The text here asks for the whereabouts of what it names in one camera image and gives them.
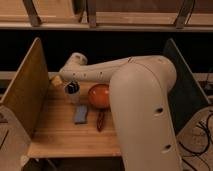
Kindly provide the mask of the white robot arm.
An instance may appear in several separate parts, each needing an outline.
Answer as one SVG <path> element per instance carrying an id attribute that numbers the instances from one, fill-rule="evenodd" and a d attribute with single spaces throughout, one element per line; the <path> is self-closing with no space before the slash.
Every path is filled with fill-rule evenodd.
<path id="1" fill-rule="evenodd" d="M 107 83 L 125 171 L 182 171 L 168 93 L 174 64 L 161 55 L 131 56 L 92 64 L 74 53 L 59 70 L 62 80 Z"/>

